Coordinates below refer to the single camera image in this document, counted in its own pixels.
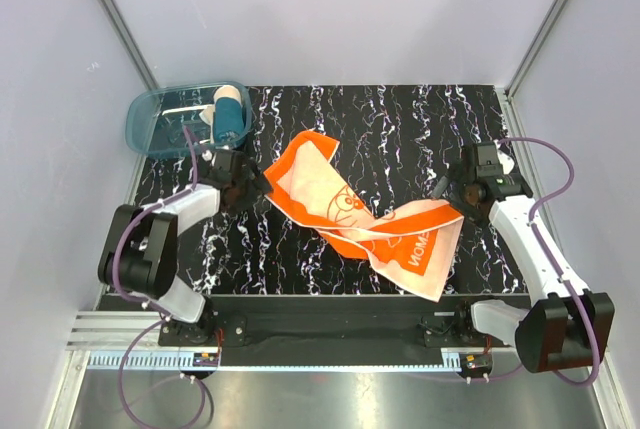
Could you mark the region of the teal beige cartoon towel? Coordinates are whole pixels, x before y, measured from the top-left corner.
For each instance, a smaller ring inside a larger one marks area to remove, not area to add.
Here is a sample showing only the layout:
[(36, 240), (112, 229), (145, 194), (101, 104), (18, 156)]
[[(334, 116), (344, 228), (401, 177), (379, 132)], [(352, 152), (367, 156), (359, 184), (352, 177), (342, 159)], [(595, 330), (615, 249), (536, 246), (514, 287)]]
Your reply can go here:
[(245, 117), (240, 90), (230, 84), (222, 85), (213, 94), (213, 102), (200, 111), (200, 119), (208, 126), (209, 141), (229, 148), (241, 144)]

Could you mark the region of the orange cartoon towel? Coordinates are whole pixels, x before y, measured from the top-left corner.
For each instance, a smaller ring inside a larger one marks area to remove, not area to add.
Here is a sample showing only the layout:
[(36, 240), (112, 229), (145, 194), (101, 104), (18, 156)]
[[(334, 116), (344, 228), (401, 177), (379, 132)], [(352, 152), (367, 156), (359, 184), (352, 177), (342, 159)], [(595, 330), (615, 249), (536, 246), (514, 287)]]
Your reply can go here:
[(332, 166), (339, 146), (311, 130), (299, 133), (264, 172), (272, 186), (268, 200), (341, 256), (366, 259), (399, 288), (439, 301), (464, 216), (444, 199), (422, 199), (375, 217)]

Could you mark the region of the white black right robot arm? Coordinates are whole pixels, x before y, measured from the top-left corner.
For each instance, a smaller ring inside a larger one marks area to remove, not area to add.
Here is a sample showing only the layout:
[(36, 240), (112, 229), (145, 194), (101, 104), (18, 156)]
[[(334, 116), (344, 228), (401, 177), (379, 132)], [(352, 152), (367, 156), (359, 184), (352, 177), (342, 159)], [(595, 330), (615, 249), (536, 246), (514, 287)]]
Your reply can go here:
[(595, 378), (604, 357), (615, 307), (577, 275), (537, 217), (524, 178), (502, 172), (480, 177), (452, 165), (432, 195), (447, 195), (469, 222), (491, 226), (504, 240), (527, 285), (529, 310), (496, 298), (462, 303), (454, 333), (466, 345), (490, 336), (515, 348), (531, 373), (588, 367)]

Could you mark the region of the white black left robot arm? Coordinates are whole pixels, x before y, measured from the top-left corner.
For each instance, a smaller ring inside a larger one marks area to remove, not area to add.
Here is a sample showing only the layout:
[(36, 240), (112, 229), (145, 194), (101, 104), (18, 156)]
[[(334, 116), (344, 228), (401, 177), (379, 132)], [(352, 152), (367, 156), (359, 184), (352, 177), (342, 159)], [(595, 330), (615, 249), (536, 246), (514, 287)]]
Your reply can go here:
[(215, 335), (212, 303), (178, 275), (178, 238), (216, 214), (236, 215), (272, 192), (256, 162), (236, 150), (207, 151), (183, 190), (113, 215), (97, 275), (123, 299), (158, 311), (196, 345)]

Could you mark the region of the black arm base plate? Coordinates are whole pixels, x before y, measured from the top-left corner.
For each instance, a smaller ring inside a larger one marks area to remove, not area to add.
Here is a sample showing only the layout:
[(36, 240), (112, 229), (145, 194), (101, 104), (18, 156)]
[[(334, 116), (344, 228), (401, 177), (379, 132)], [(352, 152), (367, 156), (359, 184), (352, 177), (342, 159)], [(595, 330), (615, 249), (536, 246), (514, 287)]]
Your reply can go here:
[(480, 345), (464, 336), (462, 320), (477, 302), (521, 303), (521, 295), (446, 294), (437, 302), (409, 295), (215, 296), (207, 300), (211, 328), (228, 347), (249, 347), (276, 339), (321, 341), (381, 340), (401, 345)]

